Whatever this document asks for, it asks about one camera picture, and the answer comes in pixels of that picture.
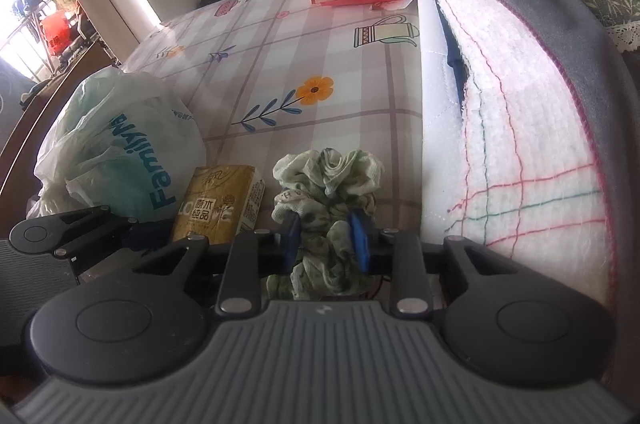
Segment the red plastic bag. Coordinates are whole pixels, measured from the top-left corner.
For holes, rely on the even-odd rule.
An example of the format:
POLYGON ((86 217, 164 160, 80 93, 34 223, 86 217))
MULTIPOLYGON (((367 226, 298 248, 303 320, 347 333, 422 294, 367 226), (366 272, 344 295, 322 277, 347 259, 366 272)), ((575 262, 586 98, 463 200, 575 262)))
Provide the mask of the red plastic bag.
POLYGON ((78 37, 76 26, 66 18, 64 10, 43 17, 40 28, 50 56, 60 56, 78 37))

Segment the wheelchair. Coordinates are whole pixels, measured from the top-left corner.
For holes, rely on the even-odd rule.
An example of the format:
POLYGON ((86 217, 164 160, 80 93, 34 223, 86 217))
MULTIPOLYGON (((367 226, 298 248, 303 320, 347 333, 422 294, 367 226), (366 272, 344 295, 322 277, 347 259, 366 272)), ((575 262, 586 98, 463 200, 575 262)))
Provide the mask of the wheelchair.
POLYGON ((78 17, 76 22, 72 23, 68 29, 68 35, 64 40, 65 46, 62 51, 54 56, 55 72, 61 73, 65 71, 73 61, 79 58, 94 43, 98 43, 103 49, 106 48, 93 23, 85 16, 78 17))

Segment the white plastic shopping bag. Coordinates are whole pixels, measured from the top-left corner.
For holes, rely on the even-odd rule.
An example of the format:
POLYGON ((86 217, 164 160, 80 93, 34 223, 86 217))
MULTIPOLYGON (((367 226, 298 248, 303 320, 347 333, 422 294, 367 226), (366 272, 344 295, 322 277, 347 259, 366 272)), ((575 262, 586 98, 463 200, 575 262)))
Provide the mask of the white plastic shopping bag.
POLYGON ((44 137, 28 214, 106 206, 139 222, 173 218, 205 162, 198 125, 168 85, 108 66, 80 83, 44 137))

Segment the green floral scrunchie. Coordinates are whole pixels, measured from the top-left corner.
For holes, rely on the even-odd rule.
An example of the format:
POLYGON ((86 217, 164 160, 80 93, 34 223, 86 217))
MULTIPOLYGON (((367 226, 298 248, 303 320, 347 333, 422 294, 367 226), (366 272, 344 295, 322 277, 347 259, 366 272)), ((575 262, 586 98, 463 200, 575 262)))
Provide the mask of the green floral scrunchie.
POLYGON ((283 222, 298 215, 302 235, 292 271, 266 281, 272 300, 359 297, 370 290, 372 279, 357 267, 348 216, 353 210, 375 214, 383 172, 381 161, 363 150, 325 148, 280 158, 272 174, 282 191, 271 217, 283 222))

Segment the brown cardboard box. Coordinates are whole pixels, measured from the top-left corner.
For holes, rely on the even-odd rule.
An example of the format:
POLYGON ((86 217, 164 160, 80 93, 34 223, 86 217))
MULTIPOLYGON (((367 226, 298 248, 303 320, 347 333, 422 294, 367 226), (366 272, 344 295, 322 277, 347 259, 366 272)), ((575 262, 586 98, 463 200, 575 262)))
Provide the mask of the brown cardboard box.
POLYGON ((93 42, 30 100, 1 152, 1 209, 6 213, 16 210, 18 218, 25 216, 28 201, 40 188, 34 168, 44 136, 79 84, 113 61, 100 42, 93 42))

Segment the grey white quilt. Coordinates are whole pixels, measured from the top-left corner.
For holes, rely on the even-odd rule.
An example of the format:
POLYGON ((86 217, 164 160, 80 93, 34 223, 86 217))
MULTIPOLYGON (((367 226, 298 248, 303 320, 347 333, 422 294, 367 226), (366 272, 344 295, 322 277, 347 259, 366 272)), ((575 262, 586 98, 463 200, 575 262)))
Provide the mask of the grey white quilt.
POLYGON ((418 0, 421 234, 639 306, 639 101, 580 0, 418 0))

